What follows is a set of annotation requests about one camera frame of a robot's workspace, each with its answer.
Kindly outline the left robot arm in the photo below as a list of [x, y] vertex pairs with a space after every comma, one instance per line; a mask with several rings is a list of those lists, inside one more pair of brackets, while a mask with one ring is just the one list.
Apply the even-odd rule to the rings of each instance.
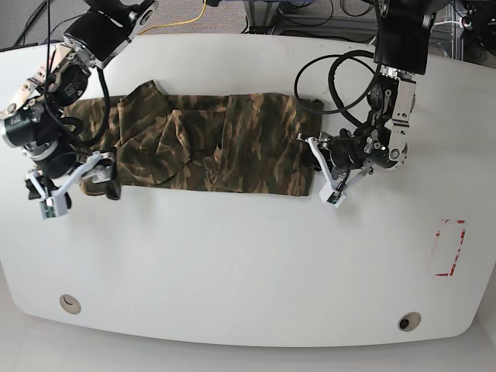
[[[413, 77], [425, 74], [436, 12], [443, 6], [437, 1], [375, 1], [375, 51], [351, 50], [328, 56], [332, 60], [328, 87], [336, 106], [329, 114], [342, 115], [356, 129], [341, 129], [337, 136], [298, 137], [309, 145], [325, 177], [319, 192], [324, 202], [338, 205], [346, 197], [346, 189], [374, 167], [394, 170], [406, 160], [409, 119], [415, 106]], [[349, 60], [362, 64], [367, 58], [376, 64], [373, 77], [364, 93], [347, 105], [337, 91], [337, 70]]]

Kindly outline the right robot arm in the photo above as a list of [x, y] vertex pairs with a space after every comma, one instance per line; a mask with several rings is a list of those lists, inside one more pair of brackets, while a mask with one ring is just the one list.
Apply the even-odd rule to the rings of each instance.
[[[116, 149], [91, 150], [109, 128], [110, 97], [103, 70], [144, 30], [158, 8], [156, 1], [87, 4], [88, 10], [64, 33], [64, 41], [46, 48], [45, 64], [1, 111], [3, 140], [22, 149], [35, 164], [25, 184], [44, 219], [66, 215], [72, 206], [69, 189], [84, 180], [102, 184], [107, 198], [120, 198]], [[83, 122], [66, 117], [63, 110], [84, 94], [92, 71], [97, 71], [103, 91], [103, 117], [96, 134], [82, 140]]]

